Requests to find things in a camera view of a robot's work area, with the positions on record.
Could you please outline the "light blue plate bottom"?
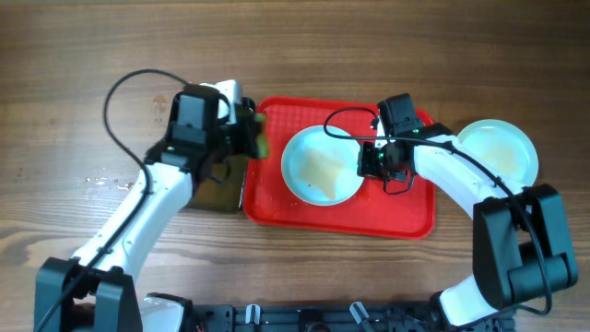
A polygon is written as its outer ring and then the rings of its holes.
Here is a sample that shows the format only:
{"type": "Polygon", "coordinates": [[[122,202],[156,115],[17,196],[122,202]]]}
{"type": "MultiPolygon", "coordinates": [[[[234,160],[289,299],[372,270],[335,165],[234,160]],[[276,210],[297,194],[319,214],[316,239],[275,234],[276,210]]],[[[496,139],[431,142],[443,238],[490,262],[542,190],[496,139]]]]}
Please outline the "light blue plate bottom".
{"type": "Polygon", "coordinates": [[[467,150],[501,174],[526,186],[536,181],[536,148],[517,126],[496,119],[479,120],[466,126],[457,137],[467,150]]]}

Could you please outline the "black water tray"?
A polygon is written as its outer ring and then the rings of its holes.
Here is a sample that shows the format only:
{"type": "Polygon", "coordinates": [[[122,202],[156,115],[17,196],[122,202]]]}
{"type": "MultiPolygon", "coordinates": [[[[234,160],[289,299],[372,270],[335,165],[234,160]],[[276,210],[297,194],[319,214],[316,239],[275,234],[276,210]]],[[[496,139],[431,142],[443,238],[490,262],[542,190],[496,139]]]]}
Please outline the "black water tray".
{"type": "Polygon", "coordinates": [[[233,213],[242,208],[242,189],[248,158],[231,156],[213,165],[211,176],[197,189],[186,208],[233,213]]]}

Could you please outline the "red plastic serving tray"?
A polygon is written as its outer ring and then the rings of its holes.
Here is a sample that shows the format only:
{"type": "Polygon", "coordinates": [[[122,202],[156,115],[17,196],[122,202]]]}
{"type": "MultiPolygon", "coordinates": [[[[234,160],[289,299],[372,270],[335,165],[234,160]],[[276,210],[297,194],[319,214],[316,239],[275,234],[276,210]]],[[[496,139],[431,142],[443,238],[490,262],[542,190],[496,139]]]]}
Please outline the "red plastic serving tray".
{"type": "Polygon", "coordinates": [[[353,136],[372,136],[369,113],[377,106],[352,101],[330,101],[274,96],[260,102],[256,111],[265,115],[269,156],[250,160],[245,176],[243,211],[259,224],[334,231],[387,238],[420,239],[435,224],[435,185],[416,177],[412,188],[397,196],[383,190],[383,183],[365,179],[360,189],[343,203],[331,207],[308,204],[288,189],[280,170],[283,150],[301,130],[322,125],[332,112],[355,106],[329,124],[353,136]]]}

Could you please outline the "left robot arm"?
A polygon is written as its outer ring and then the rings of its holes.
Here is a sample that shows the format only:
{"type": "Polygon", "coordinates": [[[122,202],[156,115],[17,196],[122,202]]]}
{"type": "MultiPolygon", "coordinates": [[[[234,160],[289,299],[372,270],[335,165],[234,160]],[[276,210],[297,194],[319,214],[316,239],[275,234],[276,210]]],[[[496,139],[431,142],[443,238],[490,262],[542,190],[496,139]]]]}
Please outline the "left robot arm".
{"type": "Polygon", "coordinates": [[[102,228],[71,258],[38,271],[37,331],[195,331],[192,301],[136,296],[136,280],[171,218],[194,198],[213,168],[234,155],[261,159],[263,123],[235,80],[185,82],[172,101],[164,137],[136,158],[136,183],[102,228]]]}

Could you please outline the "light blue plate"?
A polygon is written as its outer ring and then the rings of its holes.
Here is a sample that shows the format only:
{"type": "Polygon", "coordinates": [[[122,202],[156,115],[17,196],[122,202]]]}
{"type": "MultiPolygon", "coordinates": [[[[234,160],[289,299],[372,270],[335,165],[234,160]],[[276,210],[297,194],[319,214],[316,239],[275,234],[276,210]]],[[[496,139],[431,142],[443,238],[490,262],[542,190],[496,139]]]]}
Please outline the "light blue plate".
{"type": "Polygon", "coordinates": [[[536,181],[536,148],[517,126],[496,119],[479,120],[466,126],[457,137],[467,150],[501,174],[526,186],[536,181]]]}
{"type": "Polygon", "coordinates": [[[301,130],[285,146],[281,174],[300,200],[329,207],[352,198],[363,184],[358,175],[360,144],[345,130],[322,125],[301,130]]]}

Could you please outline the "green yellow sponge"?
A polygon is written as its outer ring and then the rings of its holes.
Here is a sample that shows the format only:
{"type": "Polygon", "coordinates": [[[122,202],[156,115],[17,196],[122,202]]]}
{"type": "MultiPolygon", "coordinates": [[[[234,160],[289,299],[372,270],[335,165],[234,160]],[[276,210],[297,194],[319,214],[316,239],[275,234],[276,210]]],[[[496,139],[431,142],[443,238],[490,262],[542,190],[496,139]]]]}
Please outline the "green yellow sponge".
{"type": "Polygon", "coordinates": [[[269,145],[266,136],[266,116],[263,113],[254,115],[254,143],[256,158],[266,158],[269,154],[269,145]]]}

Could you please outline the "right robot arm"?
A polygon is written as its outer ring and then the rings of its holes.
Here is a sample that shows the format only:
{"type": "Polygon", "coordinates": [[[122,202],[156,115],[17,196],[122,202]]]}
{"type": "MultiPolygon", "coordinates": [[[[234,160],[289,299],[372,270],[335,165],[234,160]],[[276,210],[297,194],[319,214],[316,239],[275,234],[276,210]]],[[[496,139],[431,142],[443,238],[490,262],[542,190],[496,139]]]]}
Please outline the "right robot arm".
{"type": "Polygon", "coordinates": [[[360,174],[419,176],[473,221],[472,274],[431,299],[432,327],[459,331],[511,312],[546,315],[578,267],[561,195],[502,175],[442,124],[360,138],[360,174]]]}

